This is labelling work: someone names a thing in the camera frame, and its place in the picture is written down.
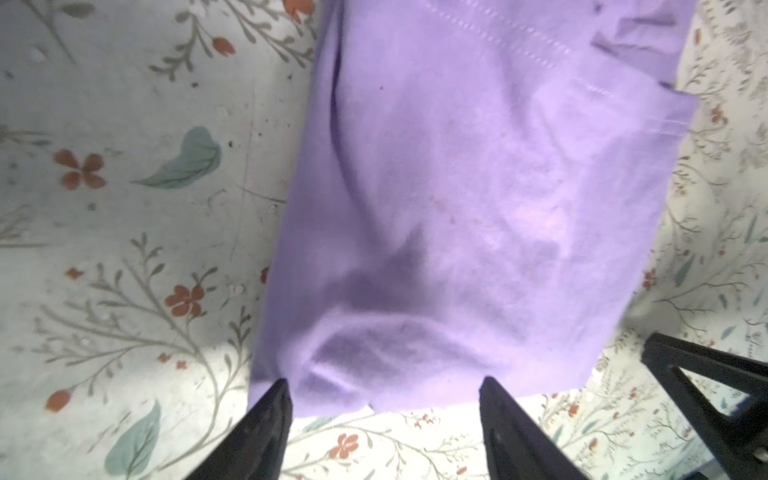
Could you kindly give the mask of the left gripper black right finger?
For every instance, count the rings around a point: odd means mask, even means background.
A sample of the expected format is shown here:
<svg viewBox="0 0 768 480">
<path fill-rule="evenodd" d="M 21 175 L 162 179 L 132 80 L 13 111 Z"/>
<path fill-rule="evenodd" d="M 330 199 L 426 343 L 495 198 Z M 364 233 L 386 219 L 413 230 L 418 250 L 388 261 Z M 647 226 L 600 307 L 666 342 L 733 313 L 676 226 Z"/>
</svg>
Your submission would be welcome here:
<svg viewBox="0 0 768 480">
<path fill-rule="evenodd" d="M 479 411 L 490 480 L 586 480 L 490 376 L 479 390 Z"/>
</svg>

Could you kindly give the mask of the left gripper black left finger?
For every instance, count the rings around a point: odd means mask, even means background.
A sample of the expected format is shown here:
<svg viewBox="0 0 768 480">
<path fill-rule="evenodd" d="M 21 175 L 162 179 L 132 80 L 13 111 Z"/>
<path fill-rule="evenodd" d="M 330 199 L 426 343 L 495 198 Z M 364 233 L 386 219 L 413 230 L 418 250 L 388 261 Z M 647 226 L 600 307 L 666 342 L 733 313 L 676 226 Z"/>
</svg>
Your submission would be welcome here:
<svg viewBox="0 0 768 480">
<path fill-rule="evenodd" d="M 280 379 L 186 479 L 278 479 L 292 420 L 289 385 Z"/>
</svg>

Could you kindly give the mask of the purple printed t shirt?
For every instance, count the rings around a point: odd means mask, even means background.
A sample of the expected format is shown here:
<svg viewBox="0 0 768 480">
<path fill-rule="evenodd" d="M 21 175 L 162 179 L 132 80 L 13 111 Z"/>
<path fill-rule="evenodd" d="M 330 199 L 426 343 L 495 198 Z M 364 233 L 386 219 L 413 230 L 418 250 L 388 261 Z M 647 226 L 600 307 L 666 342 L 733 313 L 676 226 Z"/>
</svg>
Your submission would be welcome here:
<svg viewBox="0 0 768 480">
<path fill-rule="evenodd" d="M 249 398 L 299 416 L 584 386 L 697 108 L 692 1 L 331 1 Z"/>
</svg>

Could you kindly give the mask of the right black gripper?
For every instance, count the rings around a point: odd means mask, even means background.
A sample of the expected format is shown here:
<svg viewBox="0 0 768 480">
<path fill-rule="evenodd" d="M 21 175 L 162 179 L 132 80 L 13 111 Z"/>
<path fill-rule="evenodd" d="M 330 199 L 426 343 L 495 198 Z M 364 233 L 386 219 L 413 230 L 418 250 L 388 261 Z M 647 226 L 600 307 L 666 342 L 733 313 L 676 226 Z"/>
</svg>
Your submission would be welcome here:
<svg viewBox="0 0 768 480">
<path fill-rule="evenodd" d="M 662 333 L 645 341 L 652 373 L 731 479 L 767 477 L 767 364 Z M 719 407 L 694 383 L 702 378 L 743 395 Z"/>
</svg>

